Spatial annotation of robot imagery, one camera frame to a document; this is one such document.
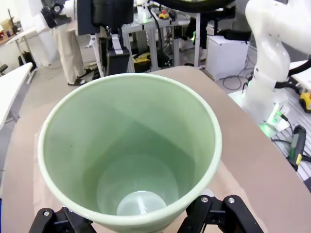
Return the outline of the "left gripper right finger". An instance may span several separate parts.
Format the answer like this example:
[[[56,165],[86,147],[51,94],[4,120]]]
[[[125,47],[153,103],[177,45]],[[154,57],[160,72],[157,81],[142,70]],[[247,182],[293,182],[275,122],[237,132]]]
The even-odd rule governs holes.
[[[262,233],[263,230],[244,201],[237,195],[223,200],[201,195],[186,208],[187,217],[180,233],[202,233],[207,225],[216,225],[224,233]]]

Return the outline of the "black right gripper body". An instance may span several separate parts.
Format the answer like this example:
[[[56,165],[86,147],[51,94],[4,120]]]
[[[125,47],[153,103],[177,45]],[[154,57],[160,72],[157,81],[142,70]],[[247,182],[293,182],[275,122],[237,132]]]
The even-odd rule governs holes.
[[[66,17],[61,15],[63,6],[44,6],[41,9],[41,13],[49,28],[56,28],[66,23]]]

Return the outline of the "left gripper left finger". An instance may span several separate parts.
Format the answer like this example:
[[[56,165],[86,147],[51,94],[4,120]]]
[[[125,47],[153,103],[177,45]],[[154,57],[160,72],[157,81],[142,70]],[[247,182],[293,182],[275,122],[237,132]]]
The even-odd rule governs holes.
[[[67,207],[57,212],[42,208],[37,212],[29,233],[93,233],[92,223]]]

